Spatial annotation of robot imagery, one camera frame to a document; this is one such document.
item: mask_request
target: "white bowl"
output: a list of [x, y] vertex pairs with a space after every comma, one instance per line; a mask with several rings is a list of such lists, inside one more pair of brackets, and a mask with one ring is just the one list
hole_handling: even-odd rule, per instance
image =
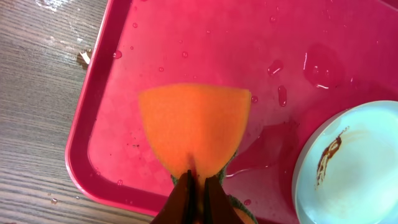
[[398, 102], [366, 103], [321, 125], [292, 190], [300, 223], [398, 223]]

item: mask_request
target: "red tray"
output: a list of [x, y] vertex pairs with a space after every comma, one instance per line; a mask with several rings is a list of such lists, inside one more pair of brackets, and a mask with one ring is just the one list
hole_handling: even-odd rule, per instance
[[247, 88], [251, 115], [225, 191], [260, 222], [298, 223], [291, 185], [303, 144], [342, 110], [398, 100], [397, 40], [398, 13], [374, 0], [109, 0], [66, 146], [70, 177], [99, 203], [156, 215], [173, 185], [137, 93]]

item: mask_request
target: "wooden table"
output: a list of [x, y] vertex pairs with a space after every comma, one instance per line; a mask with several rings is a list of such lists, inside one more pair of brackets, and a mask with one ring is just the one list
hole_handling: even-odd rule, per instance
[[0, 1], [0, 223], [152, 220], [91, 201], [65, 168], [65, 144], [86, 73], [76, 56], [94, 45], [105, 5]]

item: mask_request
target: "gray wooden surface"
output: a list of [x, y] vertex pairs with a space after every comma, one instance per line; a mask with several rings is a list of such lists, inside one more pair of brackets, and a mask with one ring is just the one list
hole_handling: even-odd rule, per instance
[[64, 148], [106, 0], [0, 1], [0, 223], [148, 223], [84, 197]]

